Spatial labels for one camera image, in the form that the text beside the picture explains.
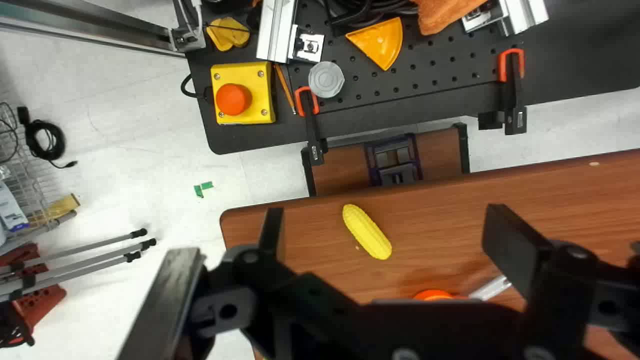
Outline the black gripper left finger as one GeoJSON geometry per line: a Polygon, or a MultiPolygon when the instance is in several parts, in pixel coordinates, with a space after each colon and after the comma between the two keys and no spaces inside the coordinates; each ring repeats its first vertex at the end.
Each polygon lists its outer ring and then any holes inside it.
{"type": "Polygon", "coordinates": [[[202,273],[198,249],[165,252],[115,360],[191,360],[185,319],[202,273]]]}

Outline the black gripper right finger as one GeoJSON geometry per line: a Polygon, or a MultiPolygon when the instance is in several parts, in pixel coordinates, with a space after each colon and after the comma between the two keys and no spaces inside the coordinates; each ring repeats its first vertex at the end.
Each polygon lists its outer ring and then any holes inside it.
{"type": "Polygon", "coordinates": [[[482,250],[519,297],[528,299],[542,261],[552,252],[552,242],[506,205],[487,205],[482,250]]]}

